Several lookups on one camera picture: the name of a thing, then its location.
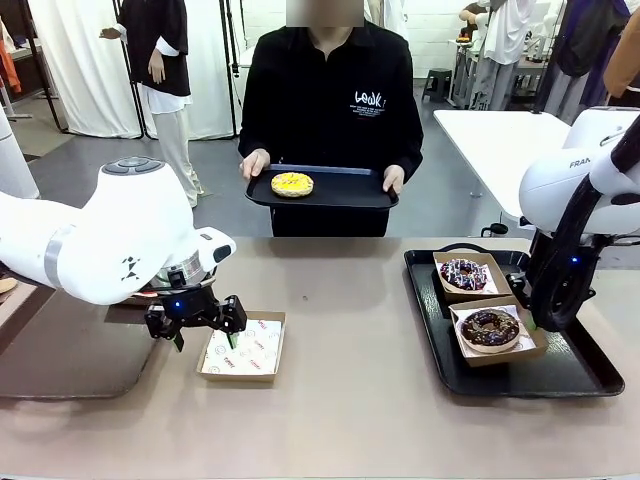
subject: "black stool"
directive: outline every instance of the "black stool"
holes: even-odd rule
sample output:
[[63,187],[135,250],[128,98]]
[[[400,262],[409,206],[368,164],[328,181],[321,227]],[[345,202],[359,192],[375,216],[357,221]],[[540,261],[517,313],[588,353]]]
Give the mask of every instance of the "black stool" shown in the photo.
[[449,88],[451,87],[451,76],[453,72],[446,68],[433,68],[429,70],[427,82],[424,84],[422,101],[428,96],[432,102],[444,102],[447,99]]

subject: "tray handle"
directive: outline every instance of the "tray handle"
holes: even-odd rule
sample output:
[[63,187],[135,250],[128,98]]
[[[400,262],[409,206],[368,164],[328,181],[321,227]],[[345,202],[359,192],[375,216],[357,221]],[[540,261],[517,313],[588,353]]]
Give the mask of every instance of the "tray handle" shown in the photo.
[[466,248],[468,250],[475,250],[478,253],[491,253],[486,248],[481,247],[480,245],[474,245],[472,243],[453,243],[451,245],[447,245],[446,247],[442,247],[438,252],[450,252],[451,250],[459,250]]

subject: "person's left hand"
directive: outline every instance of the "person's left hand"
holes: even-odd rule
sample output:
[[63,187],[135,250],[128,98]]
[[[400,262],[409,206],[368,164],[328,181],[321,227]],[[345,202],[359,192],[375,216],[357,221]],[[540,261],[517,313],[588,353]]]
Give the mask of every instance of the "person's left hand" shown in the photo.
[[164,60],[157,48],[153,50],[151,60],[149,60],[149,75],[153,77],[153,83],[157,83],[158,85],[165,80]]
[[404,168],[400,165],[391,165],[384,171],[384,183],[382,189],[388,192],[393,187],[396,195],[400,195],[402,187],[404,187]]

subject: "white curtain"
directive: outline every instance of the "white curtain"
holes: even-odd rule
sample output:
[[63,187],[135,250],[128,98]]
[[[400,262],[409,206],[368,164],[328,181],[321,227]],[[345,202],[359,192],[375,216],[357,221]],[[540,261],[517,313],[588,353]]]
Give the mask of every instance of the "white curtain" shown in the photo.
[[[131,138],[140,128],[120,42],[98,38],[116,22],[111,0],[29,0],[70,129],[101,137]],[[233,132],[218,0],[185,0],[189,16],[188,107],[191,139]],[[232,1],[239,8],[239,0]],[[236,36],[244,38],[242,22]],[[155,126],[143,98],[150,133]]]
[[140,134],[119,42],[98,38],[114,24],[111,0],[29,0],[69,130],[99,137]]

